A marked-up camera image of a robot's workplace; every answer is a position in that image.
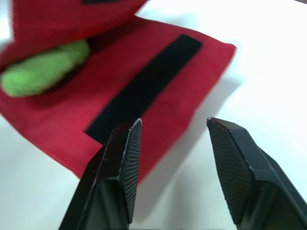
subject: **textured gripper pad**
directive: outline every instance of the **textured gripper pad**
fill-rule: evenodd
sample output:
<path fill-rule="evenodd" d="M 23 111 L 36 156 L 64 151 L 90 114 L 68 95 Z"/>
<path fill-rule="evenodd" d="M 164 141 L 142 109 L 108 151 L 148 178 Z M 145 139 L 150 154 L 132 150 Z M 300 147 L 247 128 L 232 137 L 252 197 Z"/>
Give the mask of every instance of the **textured gripper pad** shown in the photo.
<path fill-rule="evenodd" d="M 253 185 L 253 176 L 226 129 L 209 122 L 218 177 L 233 222 L 240 224 Z"/>
<path fill-rule="evenodd" d="M 120 183 L 123 187 L 126 202 L 128 223 L 132 223 L 136 190 L 139 175 L 139 158 L 141 149 L 142 122 L 138 119 L 130 129 L 126 153 L 120 173 Z"/>

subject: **red cloth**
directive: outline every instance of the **red cloth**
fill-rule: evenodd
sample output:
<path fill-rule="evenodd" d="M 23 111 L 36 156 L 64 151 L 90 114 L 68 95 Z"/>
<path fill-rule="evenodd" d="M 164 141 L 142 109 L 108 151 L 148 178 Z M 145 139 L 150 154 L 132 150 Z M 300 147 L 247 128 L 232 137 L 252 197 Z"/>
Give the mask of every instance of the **red cloth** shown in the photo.
<path fill-rule="evenodd" d="M 81 177 L 88 161 L 101 148 L 84 133 L 85 129 L 152 58 L 181 34 L 203 45 L 142 116 L 142 180 L 184 133 L 230 62 L 233 45 L 193 30 L 134 17 L 126 25 L 91 39 L 91 57 L 61 87 L 19 99 L 0 92 L 0 112 L 25 138 Z"/>
<path fill-rule="evenodd" d="M 82 0 L 12 0 L 14 42 L 0 69 L 41 51 L 92 37 L 129 21 L 146 0 L 82 4 Z"/>

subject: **black velcro strip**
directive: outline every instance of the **black velcro strip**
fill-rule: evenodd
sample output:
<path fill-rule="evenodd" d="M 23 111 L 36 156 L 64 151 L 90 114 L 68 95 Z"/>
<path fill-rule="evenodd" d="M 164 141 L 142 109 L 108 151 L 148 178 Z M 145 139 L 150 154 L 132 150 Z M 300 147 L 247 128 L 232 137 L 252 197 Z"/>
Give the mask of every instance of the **black velcro strip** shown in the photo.
<path fill-rule="evenodd" d="M 120 123 L 141 117 L 200 47 L 201 42 L 181 35 L 137 74 L 103 109 L 85 133 L 105 144 L 112 130 Z"/>
<path fill-rule="evenodd" d="M 98 3 L 108 3 L 108 2 L 115 2 L 118 0 L 82 0 L 83 4 L 98 4 Z"/>

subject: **green object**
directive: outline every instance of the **green object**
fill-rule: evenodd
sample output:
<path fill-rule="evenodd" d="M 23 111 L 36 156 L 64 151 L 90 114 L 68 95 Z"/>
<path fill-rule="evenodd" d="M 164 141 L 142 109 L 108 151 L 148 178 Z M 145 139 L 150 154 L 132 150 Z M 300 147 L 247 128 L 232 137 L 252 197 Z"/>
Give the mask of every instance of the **green object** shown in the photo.
<path fill-rule="evenodd" d="M 2 73 L 2 88 L 12 97 L 41 94 L 85 62 L 89 53 L 87 42 L 80 40 L 34 55 Z"/>

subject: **white background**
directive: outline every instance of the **white background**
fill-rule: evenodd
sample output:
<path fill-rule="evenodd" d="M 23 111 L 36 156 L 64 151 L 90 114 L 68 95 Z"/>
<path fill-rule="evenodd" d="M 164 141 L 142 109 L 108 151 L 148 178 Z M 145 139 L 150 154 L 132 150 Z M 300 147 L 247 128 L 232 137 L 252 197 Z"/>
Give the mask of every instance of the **white background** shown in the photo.
<path fill-rule="evenodd" d="M 0 52 L 12 41 L 10 2 L 11 0 L 0 0 Z"/>
<path fill-rule="evenodd" d="M 151 0 L 144 18 L 237 46 L 183 137 L 140 185 L 131 228 L 235 230 L 206 118 L 245 127 L 307 200 L 307 5 L 294 0 Z M 77 186 L 0 118 L 0 229 L 55 230 Z"/>

